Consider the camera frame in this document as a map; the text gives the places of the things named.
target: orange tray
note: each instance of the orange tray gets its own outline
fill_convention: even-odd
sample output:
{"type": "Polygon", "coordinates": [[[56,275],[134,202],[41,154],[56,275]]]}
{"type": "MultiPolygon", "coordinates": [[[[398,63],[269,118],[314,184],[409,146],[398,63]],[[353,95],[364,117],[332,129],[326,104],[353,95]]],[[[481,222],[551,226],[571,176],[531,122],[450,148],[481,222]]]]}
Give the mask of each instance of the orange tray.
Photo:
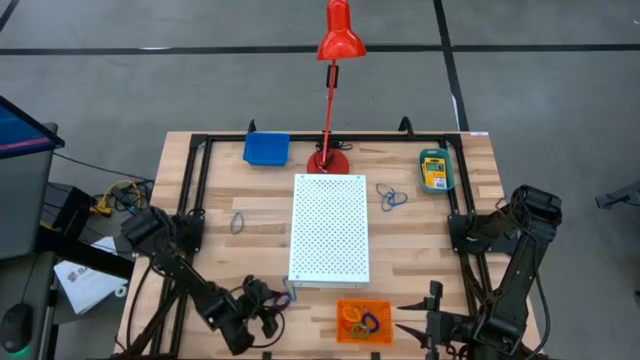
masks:
{"type": "Polygon", "coordinates": [[[338,300],[336,341],[343,344],[391,345],[393,343],[391,303],[362,299],[338,300]],[[375,329],[375,322],[372,319],[367,317],[366,324],[362,323],[362,318],[367,312],[375,316],[380,324],[379,329],[373,333],[368,333],[375,329]],[[356,335],[352,335],[354,325],[356,335]]]}

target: wooden table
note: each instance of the wooden table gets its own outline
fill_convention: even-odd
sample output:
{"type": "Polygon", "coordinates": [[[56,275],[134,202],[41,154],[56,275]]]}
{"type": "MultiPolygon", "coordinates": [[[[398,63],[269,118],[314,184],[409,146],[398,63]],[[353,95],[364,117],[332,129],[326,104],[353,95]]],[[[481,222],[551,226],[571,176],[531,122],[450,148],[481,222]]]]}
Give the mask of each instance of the wooden table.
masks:
{"type": "MultiPolygon", "coordinates": [[[[167,134],[151,203],[168,213],[176,211],[191,134],[167,134]]],[[[504,196],[491,141],[486,134],[470,133],[463,133],[462,140],[476,209],[480,214],[490,213],[496,201],[504,196]]],[[[460,264],[451,249],[446,223],[450,213],[447,196],[426,195],[418,183],[418,154],[429,147],[437,144],[356,142],[353,149],[346,152],[351,173],[367,175],[370,286],[363,290],[298,289],[298,301],[284,313],[286,331],[282,339],[266,350],[272,352],[275,359],[369,359],[371,352],[380,352],[383,359],[424,358],[425,351],[419,348],[418,342],[397,328],[391,346],[338,344],[335,306],[341,298],[387,300],[394,307],[413,304],[428,294],[430,280],[438,280],[444,284],[443,310],[467,313],[460,264]],[[406,192],[409,201],[391,212],[383,212],[376,183],[406,192]]],[[[227,288],[239,285],[247,274],[254,274],[273,289],[281,289],[281,279],[288,274],[289,266],[294,174],[306,172],[314,143],[291,142],[289,161],[284,168],[253,168],[242,160],[243,148],[242,142],[213,145],[204,199],[206,229],[194,267],[205,279],[227,288]],[[244,215],[245,228],[242,233],[232,235],[229,223],[236,212],[244,215]]],[[[458,201],[460,209],[465,209],[455,165],[458,201]]],[[[197,178],[194,173],[191,200],[197,178]]],[[[489,254],[487,260],[492,283],[497,286],[508,257],[489,254]]],[[[146,258],[136,261],[131,289],[138,287],[147,264],[146,258]]],[[[150,273],[136,305],[132,321],[134,337],[156,311],[161,286],[162,279],[150,273]]],[[[122,343],[125,343],[132,297],[133,291],[130,291],[118,334],[122,343]]],[[[394,323],[421,330],[426,326],[424,312],[394,309],[392,318],[394,323]]],[[[164,352],[169,349],[173,312],[168,319],[162,344],[164,352]]],[[[259,321],[251,322],[250,331],[256,335],[256,344],[267,342],[259,329],[259,321]]],[[[539,342],[533,313],[529,315],[524,342],[531,348],[539,342]]],[[[262,352],[251,349],[238,358],[260,358],[262,352]]],[[[441,356],[448,355],[442,351],[441,356]]],[[[209,331],[189,300],[180,359],[230,357],[220,332],[209,331]]]]}

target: perforated board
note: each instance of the perforated board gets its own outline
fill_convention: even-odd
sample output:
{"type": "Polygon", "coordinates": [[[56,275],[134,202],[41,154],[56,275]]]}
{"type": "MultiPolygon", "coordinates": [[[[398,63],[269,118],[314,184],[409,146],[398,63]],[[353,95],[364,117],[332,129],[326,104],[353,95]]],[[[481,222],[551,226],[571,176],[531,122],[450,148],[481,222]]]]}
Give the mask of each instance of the perforated board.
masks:
{"type": "Polygon", "coordinates": [[[297,174],[289,280],[298,287],[369,284],[365,175],[297,174]]]}

